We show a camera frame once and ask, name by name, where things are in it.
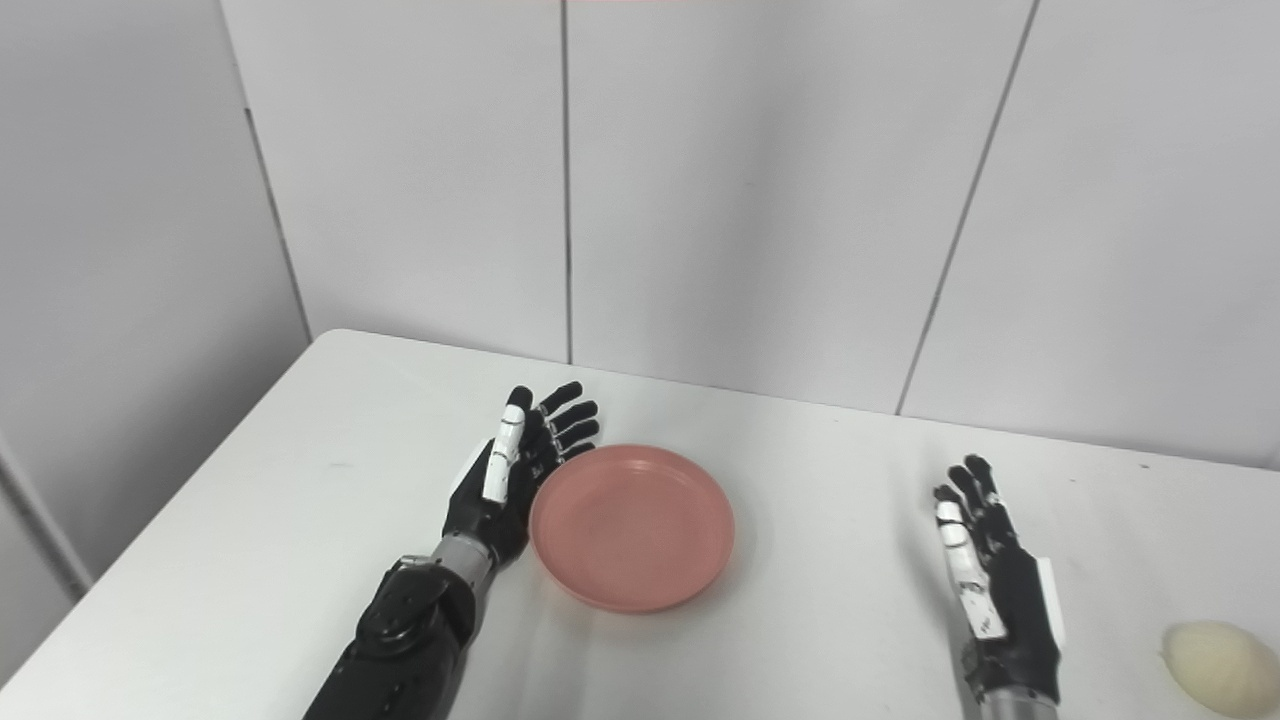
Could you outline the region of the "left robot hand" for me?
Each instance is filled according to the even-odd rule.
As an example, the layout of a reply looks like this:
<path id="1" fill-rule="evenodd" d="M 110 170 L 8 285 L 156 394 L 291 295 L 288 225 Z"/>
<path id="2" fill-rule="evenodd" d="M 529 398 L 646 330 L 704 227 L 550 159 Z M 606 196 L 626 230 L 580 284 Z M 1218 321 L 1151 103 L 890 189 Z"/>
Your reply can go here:
<path id="1" fill-rule="evenodd" d="M 539 402 L 525 386 L 511 391 L 495 436 L 451 496 L 444 541 L 479 546 L 494 571 L 524 552 L 540 488 L 558 468 L 595 448 L 599 406 L 582 393 L 576 380 Z"/>

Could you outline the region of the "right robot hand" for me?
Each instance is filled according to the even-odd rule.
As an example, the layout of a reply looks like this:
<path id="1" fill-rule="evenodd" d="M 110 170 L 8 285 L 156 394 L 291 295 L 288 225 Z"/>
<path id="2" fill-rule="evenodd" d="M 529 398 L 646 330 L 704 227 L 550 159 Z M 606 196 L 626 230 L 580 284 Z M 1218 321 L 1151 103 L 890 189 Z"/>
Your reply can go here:
<path id="1" fill-rule="evenodd" d="M 1056 719 L 1065 625 L 1048 559 L 1028 552 L 989 462 L 975 454 L 934 487 L 934 524 L 969 630 L 963 678 L 983 719 Z"/>

